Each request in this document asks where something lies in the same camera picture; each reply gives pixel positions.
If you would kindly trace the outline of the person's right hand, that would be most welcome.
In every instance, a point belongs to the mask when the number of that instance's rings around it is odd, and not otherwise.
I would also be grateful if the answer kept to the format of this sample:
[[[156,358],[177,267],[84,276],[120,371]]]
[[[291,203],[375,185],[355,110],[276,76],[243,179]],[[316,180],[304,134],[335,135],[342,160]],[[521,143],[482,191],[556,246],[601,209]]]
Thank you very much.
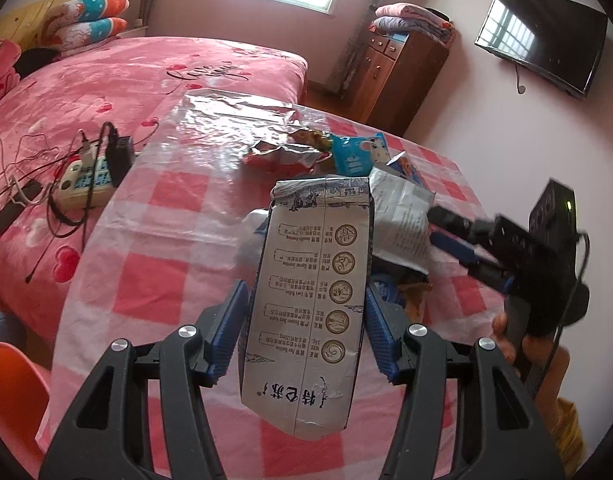
[[[509,362],[514,363],[517,348],[506,337],[508,316],[499,313],[492,321],[492,337],[501,348]],[[521,341],[521,352],[534,366],[540,367],[545,373],[540,388],[535,395],[535,405],[544,419],[558,413],[558,396],[561,384],[566,376],[570,354],[566,348],[554,347],[553,341],[547,338],[537,338],[526,335]]]

